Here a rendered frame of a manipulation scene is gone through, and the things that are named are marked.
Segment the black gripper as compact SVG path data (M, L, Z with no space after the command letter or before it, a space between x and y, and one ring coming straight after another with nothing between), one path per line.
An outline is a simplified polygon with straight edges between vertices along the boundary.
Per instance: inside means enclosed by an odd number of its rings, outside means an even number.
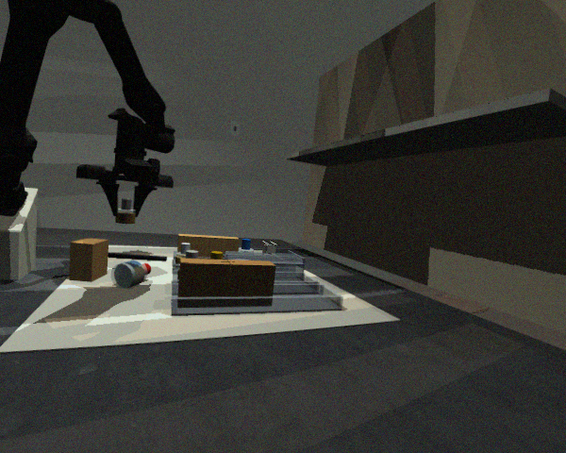
M115 163L119 157L120 151L123 151L131 158L141 159L142 155L146 156L145 146L132 143L116 143L116 148L114 148L113 152L115 153ZM120 176L120 174L115 174L115 163L114 167L112 167L112 171L106 170L106 167L88 164L80 164L76 169L76 178L99 179L99 182L96 181L96 184L102 185L102 189L108 199L114 216L117 216L118 210L117 192L119 184L116 184L117 180L138 182L138 186L135 186L133 203L135 217L138 216L147 195L157 189L155 187L161 186L173 188L174 181L170 176L151 176L150 181L144 181L141 179L131 180L127 179L125 176Z

